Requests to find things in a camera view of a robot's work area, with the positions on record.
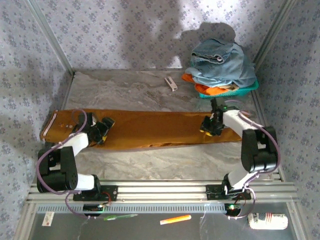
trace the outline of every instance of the white clip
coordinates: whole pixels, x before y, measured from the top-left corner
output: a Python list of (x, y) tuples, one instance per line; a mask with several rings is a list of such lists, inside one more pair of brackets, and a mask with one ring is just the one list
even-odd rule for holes
[(164, 80), (169, 85), (172, 92), (174, 92), (175, 90), (178, 90), (178, 87), (177, 87), (176, 83), (174, 82), (174, 80), (172, 79), (172, 77), (170, 77), (170, 76), (165, 77)]

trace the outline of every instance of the white label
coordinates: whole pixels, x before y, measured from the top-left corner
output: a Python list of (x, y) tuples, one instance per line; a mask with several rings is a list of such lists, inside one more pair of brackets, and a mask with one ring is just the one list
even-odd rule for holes
[(52, 223), (52, 220), (54, 219), (54, 215), (55, 215), (55, 212), (54, 211), (47, 211), (44, 215), (44, 219), (43, 219), (43, 222), (42, 222), (42, 226), (44, 227), (50, 227), (51, 226), (51, 223)]

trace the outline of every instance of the brown trousers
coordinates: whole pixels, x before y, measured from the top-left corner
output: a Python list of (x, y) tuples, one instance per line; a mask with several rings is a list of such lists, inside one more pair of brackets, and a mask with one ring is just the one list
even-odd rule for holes
[[(207, 143), (235, 142), (241, 138), (230, 128), (221, 136), (207, 136), (199, 131), (200, 125), (209, 112), (156, 112), (85, 109), (95, 113), (99, 121), (112, 118), (114, 126), (107, 134), (104, 144), (96, 148), (128, 150), (148, 147), (194, 145)], [(73, 114), (78, 119), (80, 111)], [(58, 143), (66, 139), (76, 123), (72, 110), (56, 110), (41, 132), (42, 140)]]

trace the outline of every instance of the plastic basket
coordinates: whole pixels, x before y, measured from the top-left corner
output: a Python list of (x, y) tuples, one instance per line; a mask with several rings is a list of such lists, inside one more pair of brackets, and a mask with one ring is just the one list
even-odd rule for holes
[(251, 86), (242, 87), (235, 91), (227, 91), (226, 93), (218, 94), (218, 95), (205, 95), (202, 93), (199, 93), (200, 98), (219, 98), (219, 97), (227, 97), (227, 96), (244, 96), (247, 93), (249, 93), (252, 90), (256, 90), (259, 87), (258, 80), (255, 80), (255, 82)]

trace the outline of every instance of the green pen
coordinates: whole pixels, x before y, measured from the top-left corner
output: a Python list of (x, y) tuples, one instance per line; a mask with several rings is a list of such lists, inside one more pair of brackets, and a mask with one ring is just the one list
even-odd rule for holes
[(138, 214), (128, 214), (128, 215), (112, 215), (112, 216), (107, 216), (104, 217), (104, 221), (111, 221), (111, 220), (116, 220), (116, 219), (128, 219), (128, 218), (133, 218), (135, 216), (138, 216)]

